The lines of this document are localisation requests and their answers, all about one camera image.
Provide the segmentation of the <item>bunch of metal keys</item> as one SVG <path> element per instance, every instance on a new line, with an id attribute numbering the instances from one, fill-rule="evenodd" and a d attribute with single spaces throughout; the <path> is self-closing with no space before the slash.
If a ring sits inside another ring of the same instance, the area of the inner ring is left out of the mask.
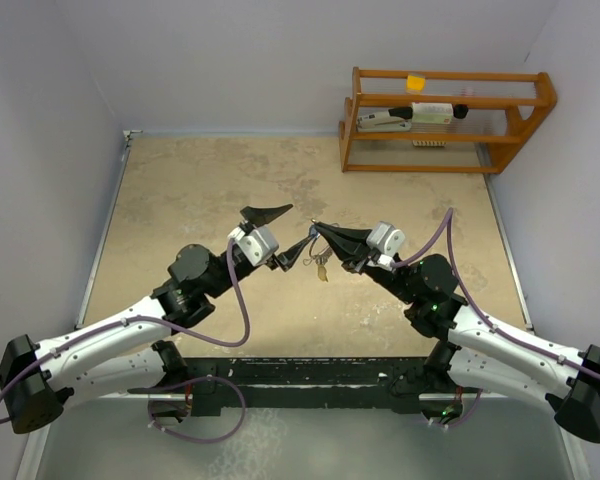
<path id="1" fill-rule="evenodd" d="M 318 279 L 322 282 L 328 282 L 326 265 L 332 255 L 332 248 L 326 247 L 317 254 L 310 254 L 308 258 L 303 260 L 303 265 L 315 265 L 317 268 Z"/>

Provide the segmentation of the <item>blue key tag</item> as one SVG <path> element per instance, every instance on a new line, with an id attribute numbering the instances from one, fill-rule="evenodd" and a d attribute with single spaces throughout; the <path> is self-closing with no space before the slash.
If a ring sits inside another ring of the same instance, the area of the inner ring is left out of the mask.
<path id="1" fill-rule="evenodd" d="M 308 236 L 311 239 L 316 239 L 320 236 L 320 233 L 317 231 L 315 226 L 310 226 L 308 230 Z"/>

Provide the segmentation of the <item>large metal keyring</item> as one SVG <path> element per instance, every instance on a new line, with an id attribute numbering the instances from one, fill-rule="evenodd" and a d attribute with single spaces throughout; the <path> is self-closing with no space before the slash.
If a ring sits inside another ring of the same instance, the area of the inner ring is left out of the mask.
<path id="1" fill-rule="evenodd" d="M 325 244 L 324 247 L 316 247 L 316 244 L 321 239 L 321 234 L 317 231 L 315 224 L 316 222 L 312 221 L 312 224 L 309 227 L 308 236 L 310 242 L 308 254 L 306 258 L 302 260 L 304 266 L 310 266 L 311 264 L 325 265 L 333 254 L 333 250 L 328 244 Z"/>

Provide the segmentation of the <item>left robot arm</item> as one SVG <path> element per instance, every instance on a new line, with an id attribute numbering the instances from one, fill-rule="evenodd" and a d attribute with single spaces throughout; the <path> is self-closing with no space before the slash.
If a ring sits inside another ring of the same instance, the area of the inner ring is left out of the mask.
<path id="1" fill-rule="evenodd" d="M 104 320 L 38 342 L 27 334 L 11 339 L 0 361 L 0 425 L 28 434 L 69 407 L 116 390 L 181 388 L 186 366 L 171 336 L 210 342 L 193 328 L 214 312 L 213 300 L 233 291 L 244 308 L 241 280 L 262 266 L 293 266 L 306 243 L 280 252 L 268 227 L 291 208 L 244 207 L 223 253 L 184 246 L 162 285 Z"/>

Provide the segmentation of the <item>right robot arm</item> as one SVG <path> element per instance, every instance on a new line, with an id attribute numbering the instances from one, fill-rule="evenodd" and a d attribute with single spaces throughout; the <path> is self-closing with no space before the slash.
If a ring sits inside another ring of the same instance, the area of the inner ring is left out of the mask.
<path id="1" fill-rule="evenodd" d="M 314 222 L 343 268 L 370 277 L 406 305 L 405 317 L 435 338 L 436 360 L 425 366 L 436 391 L 454 384 L 519 399 L 552 413 L 565 431 L 600 444 L 600 347 L 578 349 L 515 328 L 479 308 L 460 278 L 455 257 L 431 253 L 450 235 L 446 213 L 432 238 L 401 259 L 404 233 L 387 222 L 356 230 Z"/>

